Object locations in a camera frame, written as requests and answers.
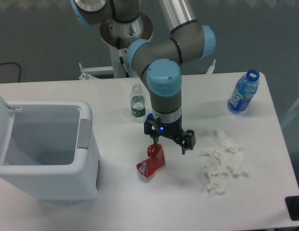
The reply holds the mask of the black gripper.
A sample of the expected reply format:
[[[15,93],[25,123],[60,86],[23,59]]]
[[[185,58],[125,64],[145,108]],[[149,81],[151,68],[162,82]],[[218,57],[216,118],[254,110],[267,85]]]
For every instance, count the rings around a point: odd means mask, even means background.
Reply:
[[[193,150],[196,144],[195,132],[182,129],[182,116],[172,123],[163,123],[160,118],[155,119],[150,113],[144,122],[144,134],[149,135],[154,144],[158,144],[160,136],[173,140],[181,145],[182,154],[185,154],[187,150]]]

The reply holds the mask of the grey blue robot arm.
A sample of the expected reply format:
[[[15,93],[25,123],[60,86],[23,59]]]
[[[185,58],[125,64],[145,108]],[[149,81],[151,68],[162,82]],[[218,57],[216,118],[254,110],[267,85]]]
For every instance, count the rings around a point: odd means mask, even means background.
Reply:
[[[209,26],[198,23],[190,2],[159,2],[170,30],[170,38],[159,44],[150,42],[152,22],[140,12],[137,0],[73,0],[70,4],[81,23],[100,24],[109,46],[127,50],[122,65],[132,68],[150,94],[152,115],[144,122],[144,133],[154,143],[162,136],[183,152],[192,150],[195,133],[182,129],[180,66],[212,54],[216,38]]]

